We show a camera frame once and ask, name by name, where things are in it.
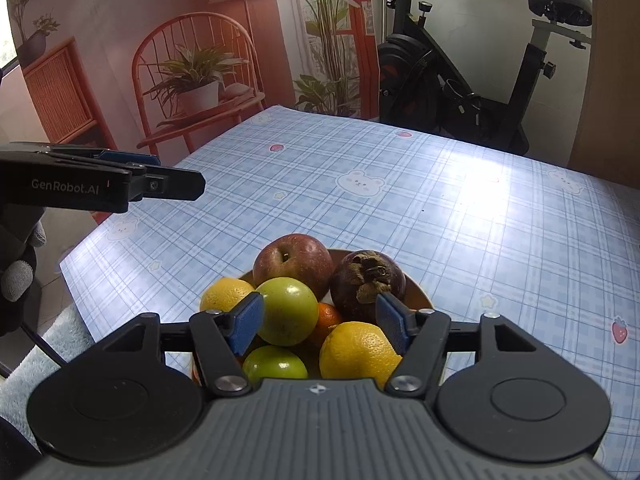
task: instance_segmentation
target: orange spindle-back chair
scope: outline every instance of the orange spindle-back chair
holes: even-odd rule
[[[146,94],[149,89],[166,76],[161,73],[159,63],[177,59],[177,47],[188,49],[224,46],[235,58],[243,62],[234,73],[224,76],[224,83],[243,83],[252,89],[233,107],[222,107],[220,113],[202,118],[197,114],[191,120],[181,112],[177,99],[173,97],[164,104],[156,94]],[[175,137],[184,137],[190,153],[195,151],[191,133],[215,122],[231,118],[235,124],[242,121],[242,112],[255,107],[264,109],[264,89],[257,65],[254,42],[240,23],[215,12],[191,12],[177,16],[153,30],[140,44],[131,65],[133,88],[142,120],[145,139],[138,148],[148,146],[151,153],[158,154],[158,143]]]

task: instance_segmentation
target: gray ribbed surface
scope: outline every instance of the gray ribbed surface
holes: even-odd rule
[[[599,480],[586,458],[524,469],[457,449],[414,400],[382,394],[371,380],[265,380],[260,390],[215,402],[183,443],[155,458],[113,468],[48,458],[25,480]]]

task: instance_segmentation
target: exercise bike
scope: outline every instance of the exercise bike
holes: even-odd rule
[[[591,38],[562,27],[588,27],[590,0],[529,0],[529,9],[548,21],[532,20],[533,36],[508,104],[479,96],[469,86],[438,43],[425,30],[433,7],[419,2],[421,16],[411,17],[412,0],[388,0],[395,10],[393,33],[378,46],[380,63],[380,122],[454,137],[504,152],[524,155],[529,142],[522,119],[542,72],[551,79],[556,66],[545,62],[551,33],[570,38],[580,49]]]

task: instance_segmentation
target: wooden panel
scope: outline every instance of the wooden panel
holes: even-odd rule
[[[25,74],[24,81],[42,127],[52,142],[60,142],[93,120],[67,47],[49,54]]]
[[[594,43],[569,168],[640,189],[640,0],[593,0]]]

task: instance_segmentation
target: star print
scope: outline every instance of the star print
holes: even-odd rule
[[[329,388],[327,388],[326,386],[324,386],[323,384],[314,384],[311,388],[309,388],[309,391],[312,394],[316,394],[316,395],[322,395],[325,393],[325,391],[327,391]]]
[[[491,308],[492,306],[495,306],[496,303],[498,303],[498,300],[496,300],[489,294],[485,294],[482,298],[480,298],[480,303],[484,308]]]

